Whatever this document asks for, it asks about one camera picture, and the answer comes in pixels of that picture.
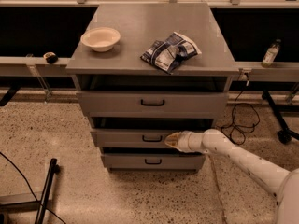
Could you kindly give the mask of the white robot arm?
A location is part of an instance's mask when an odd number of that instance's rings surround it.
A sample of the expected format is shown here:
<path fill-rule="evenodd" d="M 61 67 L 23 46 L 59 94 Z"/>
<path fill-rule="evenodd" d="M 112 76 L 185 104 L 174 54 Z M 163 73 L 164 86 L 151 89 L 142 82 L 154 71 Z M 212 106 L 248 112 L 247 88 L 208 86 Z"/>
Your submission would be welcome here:
<path fill-rule="evenodd" d="M 299 224 L 299 169 L 288 171 L 233 144 L 222 132 L 182 131 L 164 141 L 184 153 L 217 154 L 231 160 L 276 199 L 275 224 Z"/>

